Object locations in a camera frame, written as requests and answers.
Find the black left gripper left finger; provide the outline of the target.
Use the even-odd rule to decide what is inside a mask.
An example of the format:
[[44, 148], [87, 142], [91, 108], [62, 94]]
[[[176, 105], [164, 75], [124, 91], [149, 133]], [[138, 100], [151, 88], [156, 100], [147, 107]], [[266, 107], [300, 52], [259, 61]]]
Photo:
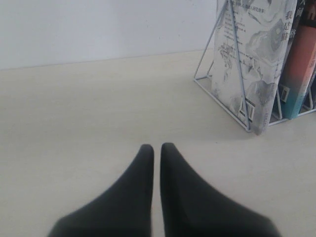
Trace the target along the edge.
[[141, 145], [126, 171], [99, 197], [59, 219], [50, 237], [150, 237], [154, 149]]

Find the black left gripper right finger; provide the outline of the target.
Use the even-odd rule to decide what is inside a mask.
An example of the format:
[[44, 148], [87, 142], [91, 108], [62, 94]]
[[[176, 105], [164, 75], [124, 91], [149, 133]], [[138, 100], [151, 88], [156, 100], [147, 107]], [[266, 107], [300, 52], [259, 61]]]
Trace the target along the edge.
[[160, 154], [160, 197], [167, 237], [276, 237], [267, 217], [226, 197], [185, 161], [173, 143]]

